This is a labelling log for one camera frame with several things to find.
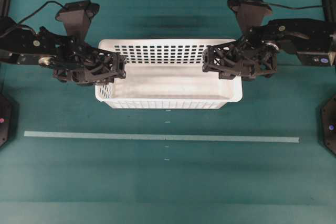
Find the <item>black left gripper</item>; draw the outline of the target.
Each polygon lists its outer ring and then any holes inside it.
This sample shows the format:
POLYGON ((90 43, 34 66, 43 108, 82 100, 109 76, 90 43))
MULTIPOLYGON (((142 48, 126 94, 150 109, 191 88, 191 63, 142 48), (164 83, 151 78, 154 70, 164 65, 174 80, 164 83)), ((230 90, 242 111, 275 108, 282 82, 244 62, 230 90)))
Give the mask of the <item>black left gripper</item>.
POLYGON ((119 52, 91 47, 73 36, 68 37, 57 52, 51 60, 52 75, 60 82, 106 85, 116 78, 126 78, 126 60, 119 52))

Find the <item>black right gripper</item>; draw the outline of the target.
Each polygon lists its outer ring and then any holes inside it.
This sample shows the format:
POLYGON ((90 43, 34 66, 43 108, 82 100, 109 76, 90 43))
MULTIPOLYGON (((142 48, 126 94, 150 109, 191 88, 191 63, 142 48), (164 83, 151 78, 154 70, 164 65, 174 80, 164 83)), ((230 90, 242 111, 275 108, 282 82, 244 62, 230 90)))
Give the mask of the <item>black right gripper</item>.
POLYGON ((208 45, 202 53, 203 72, 218 72, 218 78, 244 80, 271 77, 277 72, 278 47, 264 42, 260 36, 242 36, 238 40, 208 45))

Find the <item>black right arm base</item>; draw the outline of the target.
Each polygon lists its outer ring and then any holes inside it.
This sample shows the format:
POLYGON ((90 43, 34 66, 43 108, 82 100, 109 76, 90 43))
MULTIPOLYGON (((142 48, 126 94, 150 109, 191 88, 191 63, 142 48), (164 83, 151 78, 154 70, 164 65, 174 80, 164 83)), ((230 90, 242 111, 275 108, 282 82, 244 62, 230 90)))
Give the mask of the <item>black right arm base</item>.
POLYGON ((335 93, 317 108, 319 144, 335 157, 335 93))

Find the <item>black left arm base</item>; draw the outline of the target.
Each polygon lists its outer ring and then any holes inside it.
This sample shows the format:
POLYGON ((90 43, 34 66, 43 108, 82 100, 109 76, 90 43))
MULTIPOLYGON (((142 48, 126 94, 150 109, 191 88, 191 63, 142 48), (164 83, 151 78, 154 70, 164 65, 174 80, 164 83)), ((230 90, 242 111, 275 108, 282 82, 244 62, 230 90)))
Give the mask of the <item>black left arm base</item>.
POLYGON ((19 104, 12 97, 1 93, 1 149, 16 138, 18 121, 19 104))

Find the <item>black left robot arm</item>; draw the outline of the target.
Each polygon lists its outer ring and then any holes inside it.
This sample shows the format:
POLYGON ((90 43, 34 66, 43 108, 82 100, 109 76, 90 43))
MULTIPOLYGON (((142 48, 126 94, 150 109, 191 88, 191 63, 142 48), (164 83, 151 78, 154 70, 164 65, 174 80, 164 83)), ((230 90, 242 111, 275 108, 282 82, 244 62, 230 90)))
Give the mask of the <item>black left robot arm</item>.
POLYGON ((118 52, 91 47, 75 36, 19 25, 1 17, 1 63, 40 66, 60 82, 103 86, 126 78, 126 59, 118 52))

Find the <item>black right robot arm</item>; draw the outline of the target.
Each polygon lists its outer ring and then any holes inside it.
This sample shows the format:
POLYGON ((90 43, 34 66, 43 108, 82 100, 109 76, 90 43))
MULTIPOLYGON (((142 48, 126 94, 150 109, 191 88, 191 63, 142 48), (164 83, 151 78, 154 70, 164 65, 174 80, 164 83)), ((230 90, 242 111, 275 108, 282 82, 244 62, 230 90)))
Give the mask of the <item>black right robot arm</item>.
POLYGON ((217 72, 225 80, 270 78, 282 51, 297 56, 303 66, 335 66, 335 23, 295 18, 251 26, 237 40, 207 46, 202 71, 217 72))

